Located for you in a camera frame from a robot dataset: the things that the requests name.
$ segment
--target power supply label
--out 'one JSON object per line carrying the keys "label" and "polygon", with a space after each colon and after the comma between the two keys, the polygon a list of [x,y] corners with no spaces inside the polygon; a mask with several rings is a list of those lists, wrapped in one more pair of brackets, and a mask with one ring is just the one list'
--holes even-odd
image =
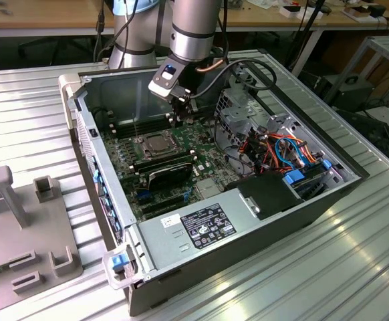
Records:
{"label": "power supply label", "polygon": [[218,203],[181,217],[181,223],[197,249],[236,233],[235,227]]}

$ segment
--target blue cable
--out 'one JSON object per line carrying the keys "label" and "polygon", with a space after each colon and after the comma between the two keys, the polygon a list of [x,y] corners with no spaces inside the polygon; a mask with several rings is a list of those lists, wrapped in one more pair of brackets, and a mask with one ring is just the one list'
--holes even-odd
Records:
{"label": "blue cable", "polygon": [[285,159],[283,159],[283,157],[281,156],[281,153],[279,152],[278,142],[279,142],[279,140],[275,144],[275,152],[276,152],[277,158],[279,158],[281,160],[281,162],[291,166],[291,168],[294,169],[294,165],[292,165],[289,161],[286,161]]}
{"label": "blue cable", "polygon": [[292,145],[294,146],[294,148],[295,148],[295,151],[296,151],[297,154],[299,155],[300,159],[301,159],[305,164],[311,164],[310,161],[309,161],[305,156],[302,155],[302,153],[300,152],[300,149],[298,148],[298,146],[296,145],[296,143],[294,143],[293,140],[291,140],[291,139],[289,139],[289,138],[286,138],[286,137],[278,139],[277,142],[276,142],[276,144],[275,144],[276,155],[278,156],[278,158],[279,158],[281,161],[283,161],[285,164],[288,164],[289,166],[291,166],[292,169],[294,169],[294,166],[293,166],[291,163],[287,162],[285,159],[282,158],[281,153],[280,153],[279,150],[278,150],[278,149],[279,149],[279,141],[280,141],[280,140],[286,140],[287,142],[289,142],[290,144],[292,144]]}

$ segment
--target open computer chassis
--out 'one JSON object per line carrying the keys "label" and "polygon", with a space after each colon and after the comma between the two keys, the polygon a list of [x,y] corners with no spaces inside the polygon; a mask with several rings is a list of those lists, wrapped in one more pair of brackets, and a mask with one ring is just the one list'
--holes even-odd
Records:
{"label": "open computer chassis", "polygon": [[[282,114],[256,92],[222,81],[190,105],[193,117],[175,126],[169,104],[148,91],[155,71],[60,80],[63,92],[70,84],[78,88],[64,98],[68,124],[68,106],[75,106],[73,136],[106,218],[102,233],[111,233],[117,247],[108,248],[104,267],[110,285],[124,289],[131,316],[313,223],[368,177],[277,86],[270,92]],[[270,83],[253,64],[241,73]]]}

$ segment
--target metal shelf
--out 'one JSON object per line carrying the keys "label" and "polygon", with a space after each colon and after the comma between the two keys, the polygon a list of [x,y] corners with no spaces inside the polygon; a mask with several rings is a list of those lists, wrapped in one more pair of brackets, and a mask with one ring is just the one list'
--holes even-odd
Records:
{"label": "metal shelf", "polygon": [[372,49],[376,52],[374,57],[368,62],[366,67],[362,70],[360,76],[366,78],[378,60],[383,57],[389,60],[389,36],[386,37],[367,37],[358,48],[354,56],[351,58],[343,72],[339,75],[337,81],[331,87],[325,98],[325,102],[330,103],[332,98],[336,95],[340,86],[348,78],[350,72],[355,68],[356,64],[366,53],[367,49]]}
{"label": "metal shelf", "polygon": [[[389,160],[272,57],[258,51],[232,57],[270,64],[282,90],[371,177],[314,224],[134,320],[388,320]],[[16,185],[41,174],[59,179],[84,267],[79,278],[1,310],[0,320],[131,320],[123,291],[108,285],[100,264],[106,249],[57,88],[60,74],[102,68],[0,72],[0,163],[17,166]],[[269,92],[261,97],[282,110]],[[6,148],[24,155],[7,159]]]}

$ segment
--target sticker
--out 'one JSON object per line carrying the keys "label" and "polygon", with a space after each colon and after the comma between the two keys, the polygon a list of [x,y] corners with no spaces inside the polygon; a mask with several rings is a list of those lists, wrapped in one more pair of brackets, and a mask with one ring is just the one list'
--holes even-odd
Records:
{"label": "sticker", "polygon": [[236,229],[219,204],[183,216],[181,223],[197,249],[202,249],[236,233]]}
{"label": "sticker", "polygon": [[167,227],[170,227],[170,226],[173,226],[175,224],[180,223],[180,215],[177,213],[177,214],[165,217],[165,218],[161,219],[160,221],[162,222],[163,227],[167,228]]}

